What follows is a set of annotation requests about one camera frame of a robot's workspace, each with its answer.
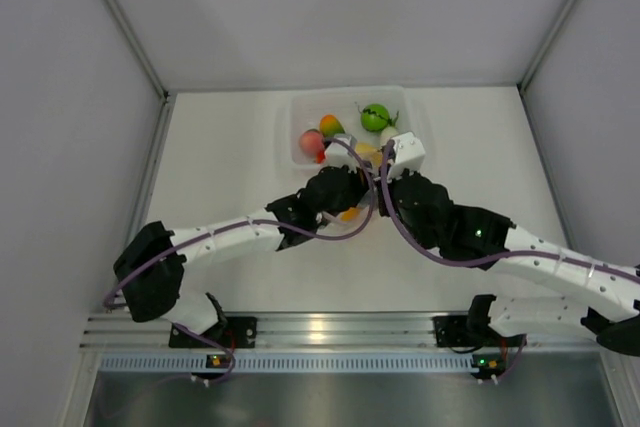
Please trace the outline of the red fake apple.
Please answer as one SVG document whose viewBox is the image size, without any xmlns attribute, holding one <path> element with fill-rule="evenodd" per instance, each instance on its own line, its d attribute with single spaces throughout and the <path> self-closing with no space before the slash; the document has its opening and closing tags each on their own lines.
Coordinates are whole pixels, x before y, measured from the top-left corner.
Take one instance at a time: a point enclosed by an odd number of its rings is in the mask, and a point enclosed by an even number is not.
<svg viewBox="0 0 640 427">
<path fill-rule="evenodd" d="M 315 163 L 317 165 L 323 165 L 326 161 L 325 152 L 319 152 L 315 157 Z"/>
</svg>

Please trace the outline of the orange fake fruit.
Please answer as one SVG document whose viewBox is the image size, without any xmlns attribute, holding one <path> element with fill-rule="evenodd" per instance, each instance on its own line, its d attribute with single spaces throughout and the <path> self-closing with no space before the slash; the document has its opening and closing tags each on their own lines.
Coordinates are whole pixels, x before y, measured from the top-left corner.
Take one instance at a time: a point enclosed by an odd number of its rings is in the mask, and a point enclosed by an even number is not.
<svg viewBox="0 0 640 427">
<path fill-rule="evenodd" d="M 338 219 L 341 222 L 344 222 L 344 223 L 354 222 L 355 220 L 357 220 L 359 218 L 359 216 L 362 214 L 363 211 L 364 211 L 363 208 L 351 207 L 348 210 L 346 210 L 345 212 L 342 212 L 338 216 Z"/>
</svg>

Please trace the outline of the pink fake peach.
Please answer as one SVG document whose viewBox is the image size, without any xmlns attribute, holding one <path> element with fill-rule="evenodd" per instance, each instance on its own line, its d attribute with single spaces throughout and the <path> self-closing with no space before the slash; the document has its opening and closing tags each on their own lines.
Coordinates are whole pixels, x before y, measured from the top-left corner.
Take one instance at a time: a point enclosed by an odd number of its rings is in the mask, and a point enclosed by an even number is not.
<svg viewBox="0 0 640 427">
<path fill-rule="evenodd" d="M 306 157 L 315 158 L 325 149 L 324 136 L 316 129 L 307 130 L 300 135 L 298 146 Z"/>
</svg>

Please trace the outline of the pale yellow fake pear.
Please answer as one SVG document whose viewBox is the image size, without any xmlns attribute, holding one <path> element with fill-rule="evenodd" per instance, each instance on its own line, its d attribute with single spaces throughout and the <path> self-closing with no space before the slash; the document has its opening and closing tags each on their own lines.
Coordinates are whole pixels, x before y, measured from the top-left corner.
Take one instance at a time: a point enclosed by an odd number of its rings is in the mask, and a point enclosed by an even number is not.
<svg viewBox="0 0 640 427">
<path fill-rule="evenodd" d="M 373 158 L 374 156 L 381 155 L 381 151 L 379 148 L 376 148 L 375 146 L 364 142 L 357 143 L 354 147 L 354 150 L 356 154 L 363 159 Z"/>
</svg>

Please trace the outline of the green fake avocado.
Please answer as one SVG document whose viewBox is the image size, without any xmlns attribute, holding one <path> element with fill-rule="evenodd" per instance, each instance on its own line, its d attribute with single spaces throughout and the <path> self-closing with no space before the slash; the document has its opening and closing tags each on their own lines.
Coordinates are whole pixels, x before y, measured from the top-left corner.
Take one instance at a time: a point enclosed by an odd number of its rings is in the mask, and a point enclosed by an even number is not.
<svg viewBox="0 0 640 427">
<path fill-rule="evenodd" d="M 343 134 L 345 132 L 341 122 L 332 114 L 327 114 L 322 117 L 319 122 L 319 131 L 325 138 L 334 137 L 337 134 Z"/>
</svg>

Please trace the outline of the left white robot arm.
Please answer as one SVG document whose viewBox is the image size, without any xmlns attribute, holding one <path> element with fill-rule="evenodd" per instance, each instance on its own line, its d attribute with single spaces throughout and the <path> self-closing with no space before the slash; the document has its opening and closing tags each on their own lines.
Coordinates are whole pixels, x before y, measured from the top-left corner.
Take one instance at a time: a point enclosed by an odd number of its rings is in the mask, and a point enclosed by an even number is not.
<svg viewBox="0 0 640 427">
<path fill-rule="evenodd" d="M 364 169 L 324 167 L 297 192 L 244 217 L 190 229 L 148 223 L 114 264 L 125 306 L 136 323 L 164 319 L 216 340 L 227 317 L 213 294 L 189 287 L 188 275 L 244 255 L 324 240 L 323 215 L 356 207 L 372 186 Z"/>
</svg>

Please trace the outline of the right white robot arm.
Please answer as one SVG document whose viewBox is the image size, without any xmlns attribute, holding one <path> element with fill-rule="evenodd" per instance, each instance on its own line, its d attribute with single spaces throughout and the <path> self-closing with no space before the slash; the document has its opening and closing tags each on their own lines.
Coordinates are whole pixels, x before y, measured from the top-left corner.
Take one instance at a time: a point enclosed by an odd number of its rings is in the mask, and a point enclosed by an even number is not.
<svg viewBox="0 0 640 427">
<path fill-rule="evenodd" d="M 415 171 L 383 176 L 384 206 L 400 235 L 427 259 L 448 267 L 525 279 L 553 298 L 479 294 L 471 330 L 502 337 L 548 333 L 582 337 L 618 354 L 639 354 L 639 270 L 546 241 L 510 218 L 458 205 L 447 189 Z"/>
</svg>

